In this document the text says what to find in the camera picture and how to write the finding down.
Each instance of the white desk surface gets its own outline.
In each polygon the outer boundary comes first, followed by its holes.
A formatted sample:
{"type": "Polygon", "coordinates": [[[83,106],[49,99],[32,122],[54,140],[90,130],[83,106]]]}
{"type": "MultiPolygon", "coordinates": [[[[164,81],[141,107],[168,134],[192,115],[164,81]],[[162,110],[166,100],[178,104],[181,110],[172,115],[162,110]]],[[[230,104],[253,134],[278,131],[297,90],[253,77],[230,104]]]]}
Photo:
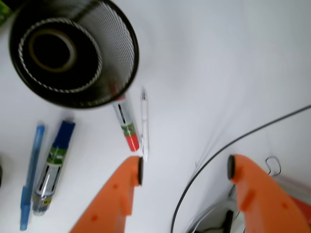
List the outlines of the white desk surface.
{"type": "MultiPolygon", "coordinates": [[[[311,100],[309,0],[117,0],[139,40],[140,64],[128,96],[140,126],[139,95],[149,97],[150,159],[135,190],[126,233],[168,233],[195,164],[254,127],[311,100]]],[[[112,106],[69,110],[46,102],[11,64],[13,20],[0,28],[0,232],[17,233],[20,197],[38,121],[48,127],[43,166],[63,116],[76,129],[50,209],[31,216],[29,233],[67,233],[118,165],[130,156],[112,106]]],[[[311,185],[311,113],[306,112],[226,150],[194,182],[175,233],[225,196],[230,153],[264,167],[279,157],[282,173],[311,185]]]]}

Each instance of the black wire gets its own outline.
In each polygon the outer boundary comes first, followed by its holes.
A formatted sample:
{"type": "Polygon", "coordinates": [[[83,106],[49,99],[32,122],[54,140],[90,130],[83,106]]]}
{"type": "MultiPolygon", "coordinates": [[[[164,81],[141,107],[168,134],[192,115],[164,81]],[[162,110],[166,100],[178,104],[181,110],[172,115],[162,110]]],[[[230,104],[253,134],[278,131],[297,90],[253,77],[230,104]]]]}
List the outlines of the black wire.
{"type": "Polygon", "coordinates": [[[176,206],[176,209],[175,209],[175,212],[174,212],[174,215],[173,215],[172,225],[171,225],[171,233],[173,233],[173,230],[174,230],[174,223],[175,223],[175,219],[176,219],[176,216],[177,216],[177,212],[178,212],[178,210],[179,210],[179,207],[180,207],[180,205],[181,205],[181,202],[183,201],[183,199],[184,199],[184,197],[185,197],[187,191],[189,190],[190,186],[192,185],[192,183],[194,182],[194,180],[197,178],[197,176],[201,173],[201,171],[202,171],[202,170],[203,170],[203,169],[218,155],[218,154],[220,154],[222,151],[224,151],[225,149],[227,149],[228,147],[230,147],[232,144],[234,144],[234,143],[240,141],[241,139],[243,139],[243,138],[245,138],[245,137],[247,137],[247,136],[249,136],[249,135],[251,135],[251,134],[253,134],[253,133],[257,132],[257,131],[259,131],[259,130],[262,130],[262,129],[264,129],[264,128],[270,126],[270,125],[273,125],[273,124],[275,124],[275,123],[277,123],[277,122],[279,122],[279,121],[282,121],[282,120],[284,120],[284,119],[287,119],[287,118],[289,118],[289,117],[292,117],[292,116],[294,116],[294,115],[296,115],[296,114],[302,113],[302,112],[304,112],[304,111],[306,111],[306,110],[308,110],[308,109],[310,109],[310,108],[311,108],[311,105],[307,105],[306,107],[300,108],[300,109],[298,109],[298,110],[296,110],[296,111],[294,111],[294,112],[291,112],[291,113],[289,113],[289,114],[286,114],[286,115],[284,115],[284,116],[282,116],[282,117],[280,117],[280,118],[277,118],[277,119],[275,119],[275,120],[273,120],[273,121],[270,121],[270,122],[268,122],[268,123],[266,123],[266,124],[264,124],[264,125],[262,125],[262,126],[259,126],[259,127],[255,128],[255,129],[249,131],[248,133],[245,133],[245,134],[243,134],[242,136],[240,136],[240,137],[234,139],[233,141],[229,142],[227,145],[225,145],[224,147],[222,147],[219,151],[217,151],[217,152],[216,152],[216,153],[215,153],[201,168],[200,168],[200,170],[198,170],[198,172],[194,175],[194,177],[193,177],[193,178],[191,179],[191,181],[188,183],[188,185],[187,185],[187,187],[185,188],[183,194],[181,195],[181,198],[180,198],[180,200],[179,200],[179,202],[178,202],[178,204],[177,204],[177,206],[176,206]]]}
{"type": "Polygon", "coordinates": [[[269,169],[269,173],[268,173],[268,175],[270,175],[271,174],[271,168],[270,168],[270,165],[268,164],[268,160],[269,159],[275,159],[276,160],[276,162],[277,162],[277,164],[278,164],[278,166],[279,166],[279,168],[280,168],[280,171],[278,172],[278,173],[275,173],[275,174],[272,174],[271,176],[273,177],[273,176],[278,176],[279,174],[281,174],[281,171],[282,171],[282,166],[281,166],[281,163],[280,163],[280,161],[279,161],[279,159],[276,157],[276,156],[269,156],[267,159],[266,159],[266,165],[267,165],[267,167],[268,167],[268,169],[269,169]]]}

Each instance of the blue cap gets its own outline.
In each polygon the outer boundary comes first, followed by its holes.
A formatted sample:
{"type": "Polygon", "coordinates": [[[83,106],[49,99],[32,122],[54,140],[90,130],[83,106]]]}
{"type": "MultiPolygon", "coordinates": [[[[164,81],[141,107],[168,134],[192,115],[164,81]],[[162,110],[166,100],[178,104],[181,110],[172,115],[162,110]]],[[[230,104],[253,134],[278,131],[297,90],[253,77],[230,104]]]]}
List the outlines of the blue cap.
{"type": "Polygon", "coordinates": [[[53,147],[67,149],[75,125],[76,124],[73,122],[63,121],[53,143],[53,147]]]}

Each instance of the pen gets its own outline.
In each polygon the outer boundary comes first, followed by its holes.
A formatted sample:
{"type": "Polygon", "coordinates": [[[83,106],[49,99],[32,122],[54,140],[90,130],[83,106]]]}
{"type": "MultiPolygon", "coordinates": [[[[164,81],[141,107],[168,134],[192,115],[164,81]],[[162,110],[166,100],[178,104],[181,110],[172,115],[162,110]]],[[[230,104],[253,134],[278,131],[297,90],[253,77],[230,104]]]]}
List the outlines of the pen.
{"type": "Polygon", "coordinates": [[[50,206],[74,127],[75,123],[63,121],[59,128],[35,191],[33,211],[36,216],[44,215],[50,206]]]}
{"type": "Polygon", "coordinates": [[[141,144],[142,144],[142,154],[145,160],[148,160],[149,156],[149,130],[148,130],[148,98],[146,90],[143,88],[141,92],[141,106],[140,106],[140,113],[141,113],[141,123],[142,123],[142,137],[141,137],[141,144]]]}
{"type": "Polygon", "coordinates": [[[29,218],[30,205],[31,205],[31,196],[33,193],[33,186],[34,186],[34,180],[35,180],[35,171],[37,168],[44,130],[45,130],[44,125],[37,126],[33,150],[31,153],[29,166],[28,166],[26,185],[23,186],[23,191],[21,194],[21,202],[20,202],[20,209],[21,209],[20,230],[21,231],[26,230],[27,225],[28,225],[28,218],[29,218]]]}
{"type": "Polygon", "coordinates": [[[128,109],[126,98],[123,96],[120,99],[114,101],[113,107],[117,114],[119,123],[121,125],[123,134],[127,141],[131,151],[137,151],[139,149],[139,142],[136,136],[135,127],[128,109]]]}

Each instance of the black mesh cup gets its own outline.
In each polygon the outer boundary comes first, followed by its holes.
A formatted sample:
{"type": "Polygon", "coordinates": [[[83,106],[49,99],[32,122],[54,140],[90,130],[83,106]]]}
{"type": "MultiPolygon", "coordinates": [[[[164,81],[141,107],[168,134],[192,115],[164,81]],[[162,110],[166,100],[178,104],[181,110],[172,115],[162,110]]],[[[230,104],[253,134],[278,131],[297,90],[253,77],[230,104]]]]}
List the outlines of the black mesh cup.
{"type": "Polygon", "coordinates": [[[91,108],[127,90],[139,60],[135,32],[108,0],[33,0],[11,32],[14,66],[35,93],[55,104],[91,108]]]}

